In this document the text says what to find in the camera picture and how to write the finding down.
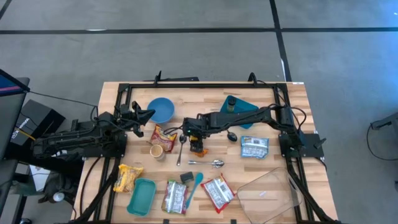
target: metal spoon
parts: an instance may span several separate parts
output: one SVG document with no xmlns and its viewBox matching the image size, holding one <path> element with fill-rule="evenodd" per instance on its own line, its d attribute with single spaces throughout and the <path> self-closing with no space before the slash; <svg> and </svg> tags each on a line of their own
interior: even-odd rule
<svg viewBox="0 0 398 224">
<path fill-rule="evenodd" d="M 188 161 L 188 164 L 190 164 L 190 165 L 210 164 L 210 165 L 213 165 L 213 167 L 215 167 L 215 168 L 221 168 L 224 165 L 224 161 L 219 160 L 219 159 L 215 159 L 215 160 L 213 160 L 213 162 L 197 162 L 197 161 L 190 160 L 190 161 Z"/>
<path fill-rule="evenodd" d="M 181 165 L 182 145 L 187 141 L 187 137 L 184 134 L 181 134 L 179 140 L 180 140 L 180 143 L 181 143 L 181 149 L 180 149 L 180 155 L 178 156 L 178 159 L 177 159 L 177 166 Z"/>
</svg>

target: black box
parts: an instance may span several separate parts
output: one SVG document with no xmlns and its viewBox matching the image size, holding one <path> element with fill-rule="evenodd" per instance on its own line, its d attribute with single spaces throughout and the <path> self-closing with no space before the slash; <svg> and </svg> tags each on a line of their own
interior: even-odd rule
<svg viewBox="0 0 398 224">
<path fill-rule="evenodd" d="M 29 100 L 21 109 L 16 127 L 33 138 L 39 138 L 45 133 L 55 132 L 64 120 L 65 118 L 55 110 Z M 10 142 L 22 148 L 30 148 L 32 140 L 19 130 L 14 130 Z"/>
</svg>

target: small bottle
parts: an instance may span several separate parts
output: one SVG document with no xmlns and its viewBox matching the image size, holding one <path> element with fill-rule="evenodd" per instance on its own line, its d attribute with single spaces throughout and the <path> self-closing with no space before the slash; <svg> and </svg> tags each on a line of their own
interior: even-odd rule
<svg viewBox="0 0 398 224">
<path fill-rule="evenodd" d="M 235 97 L 228 98 L 228 104 L 226 106 L 226 110 L 229 113 L 234 113 L 235 104 L 236 104 L 236 98 Z"/>
</svg>

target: black cap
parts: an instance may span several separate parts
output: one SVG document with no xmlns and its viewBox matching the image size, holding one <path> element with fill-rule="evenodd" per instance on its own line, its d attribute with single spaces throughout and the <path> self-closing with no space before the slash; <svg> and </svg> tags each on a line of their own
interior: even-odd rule
<svg viewBox="0 0 398 224">
<path fill-rule="evenodd" d="M 236 104 L 236 98 L 235 97 L 230 97 L 228 99 L 228 105 L 234 106 Z"/>
</svg>

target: small cup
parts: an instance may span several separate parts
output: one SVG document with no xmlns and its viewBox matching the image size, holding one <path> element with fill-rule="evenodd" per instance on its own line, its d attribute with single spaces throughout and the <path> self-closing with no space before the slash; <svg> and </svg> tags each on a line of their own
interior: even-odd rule
<svg viewBox="0 0 398 224">
<path fill-rule="evenodd" d="M 161 161 L 165 157 L 164 150 L 160 145 L 153 145 L 149 150 L 150 155 L 157 161 Z"/>
</svg>

